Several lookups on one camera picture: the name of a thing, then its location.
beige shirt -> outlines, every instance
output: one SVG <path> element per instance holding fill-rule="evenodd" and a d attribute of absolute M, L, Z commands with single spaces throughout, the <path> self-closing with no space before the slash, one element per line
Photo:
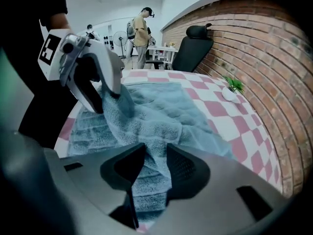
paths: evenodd
<path fill-rule="evenodd" d="M 143 37 L 138 33 L 138 29 L 144 29 L 146 36 Z M 134 18 L 134 29 L 135 29 L 135 39 L 134 39 L 134 45 L 135 46 L 147 46 L 149 35 L 148 35 L 148 28 L 147 24 L 144 21 L 143 17 L 141 15 L 138 15 Z"/>

white pot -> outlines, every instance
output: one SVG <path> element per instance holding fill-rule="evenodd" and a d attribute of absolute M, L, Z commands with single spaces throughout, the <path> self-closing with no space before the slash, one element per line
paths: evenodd
<path fill-rule="evenodd" d="M 231 92 L 227 87 L 222 89 L 222 95 L 227 101 L 234 101 L 237 98 L 237 95 Z"/>

chair headrest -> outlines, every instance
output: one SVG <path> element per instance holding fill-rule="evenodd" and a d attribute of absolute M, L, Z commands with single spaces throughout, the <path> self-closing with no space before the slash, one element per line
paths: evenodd
<path fill-rule="evenodd" d="M 207 23 L 205 26 L 193 25 L 188 27 L 186 34 L 190 38 L 207 39 L 207 31 L 210 26 L 212 26 L 211 23 Z"/>

table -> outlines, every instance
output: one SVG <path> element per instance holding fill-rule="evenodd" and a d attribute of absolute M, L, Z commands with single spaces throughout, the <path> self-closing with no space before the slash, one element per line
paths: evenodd
<path fill-rule="evenodd" d="M 123 70 L 122 83 L 144 81 L 180 83 L 212 130 L 232 145 L 237 160 L 282 192 L 281 170 L 271 137 L 241 94 L 237 94 L 238 104 L 223 98 L 225 80 L 175 70 Z M 59 157 L 66 156 L 70 131 L 81 107 L 80 102 L 75 105 L 59 134 L 54 147 Z"/>
<path fill-rule="evenodd" d="M 164 46 L 148 46 L 148 50 L 153 50 L 152 60 L 156 59 L 157 50 L 162 50 L 164 51 L 164 53 L 169 51 L 171 53 L 171 60 L 164 61 L 165 64 L 172 64 L 174 60 L 174 53 L 178 52 L 178 49 L 171 48 L 171 47 L 164 47 Z"/>

green plant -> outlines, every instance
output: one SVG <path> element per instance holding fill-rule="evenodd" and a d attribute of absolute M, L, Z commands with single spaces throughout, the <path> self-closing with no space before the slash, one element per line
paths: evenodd
<path fill-rule="evenodd" d="M 244 93 L 244 85 L 242 84 L 241 81 L 237 79 L 232 79 L 229 76 L 223 76 L 223 78 L 225 78 L 225 80 L 228 82 L 229 84 L 228 88 L 231 92 L 235 92 L 236 90 L 238 90 L 241 94 Z"/>

